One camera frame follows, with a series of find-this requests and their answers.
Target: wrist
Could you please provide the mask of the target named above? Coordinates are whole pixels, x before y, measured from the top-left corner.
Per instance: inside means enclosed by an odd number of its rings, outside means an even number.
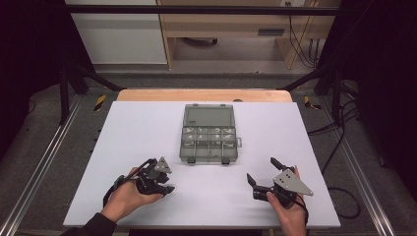
[[[122,206],[114,206],[109,203],[101,211],[101,214],[117,223],[117,221],[124,217],[124,208]]]

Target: white cabinet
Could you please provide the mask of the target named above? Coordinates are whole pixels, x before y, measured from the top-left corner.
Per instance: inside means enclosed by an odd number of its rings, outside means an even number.
[[[66,0],[67,4],[155,5],[153,0]],[[166,64],[157,14],[72,14],[94,65]]]

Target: black curtain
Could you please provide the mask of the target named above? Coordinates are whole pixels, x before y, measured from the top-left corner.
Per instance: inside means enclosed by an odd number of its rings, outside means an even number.
[[[349,5],[361,1],[343,1]],[[337,65],[343,80],[359,86],[359,108],[380,156],[396,168],[417,200],[417,5],[407,0],[374,1],[344,44]],[[353,18],[336,18],[321,64],[330,59]]]
[[[94,72],[71,15],[48,12],[46,4],[65,2],[0,1],[0,159],[28,114],[30,97],[58,84],[64,64]],[[85,91],[82,75],[71,76],[72,86]]]

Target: metal rail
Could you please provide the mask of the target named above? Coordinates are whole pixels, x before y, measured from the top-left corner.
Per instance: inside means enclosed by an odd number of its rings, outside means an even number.
[[[255,7],[255,6],[153,6],[153,5],[48,5],[48,10],[89,14],[209,14],[209,15],[286,15],[340,16],[360,9]]]
[[[328,104],[327,99],[320,98],[321,104],[323,105],[324,112],[328,116],[330,122],[333,121],[330,105]],[[334,131],[336,137],[340,139],[341,131]],[[362,199],[365,203],[365,206],[368,209],[369,214],[371,215],[372,220],[374,221],[375,227],[382,236],[394,236],[395,232],[387,218],[386,213],[384,212],[383,207],[378,200],[377,195],[375,194],[371,183],[368,178],[365,176],[365,172],[362,170],[359,162],[356,159],[355,153],[349,145],[349,142],[344,139],[341,143],[342,151],[344,152],[344,159],[346,164],[352,174],[353,180],[358,187],[359,193],[362,196]]]
[[[43,154],[42,159],[31,175],[24,191],[22,192],[6,221],[4,221],[2,224],[0,228],[0,236],[12,236],[18,230],[18,227],[22,222],[22,219],[25,216],[25,213],[27,212],[34,195],[39,189],[39,186],[42,183],[42,180],[46,175],[46,172],[52,163],[58,148],[61,146],[61,143],[64,140],[65,135],[67,134],[74,120],[74,117],[77,114],[82,100],[83,96],[76,95],[75,100],[71,106],[71,113],[68,116],[68,119],[63,125],[58,127],[58,130],[56,131],[52,141],[49,143],[48,148]]]

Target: finger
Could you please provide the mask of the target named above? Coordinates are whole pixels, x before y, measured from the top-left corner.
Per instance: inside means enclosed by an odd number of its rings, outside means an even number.
[[[278,216],[283,215],[283,206],[279,202],[279,199],[277,199],[276,196],[271,192],[267,192],[267,198],[268,198],[268,202],[270,203],[272,208],[275,210],[275,212],[278,214]]]
[[[132,174],[132,173],[133,173],[133,172],[135,172],[138,168],[139,168],[139,167],[133,167],[133,168],[131,169],[131,171],[129,172],[129,174]]]
[[[163,198],[162,194],[142,195],[141,204],[148,205]]]
[[[303,194],[300,194],[300,193],[298,193],[297,194],[297,197],[295,197],[295,201],[297,201],[298,203],[300,203],[300,204],[303,204],[303,200],[304,200],[304,195]]]
[[[298,178],[300,178],[300,172],[298,172],[298,167],[297,167],[297,165],[295,165],[295,166],[294,166],[294,174],[295,174]]]

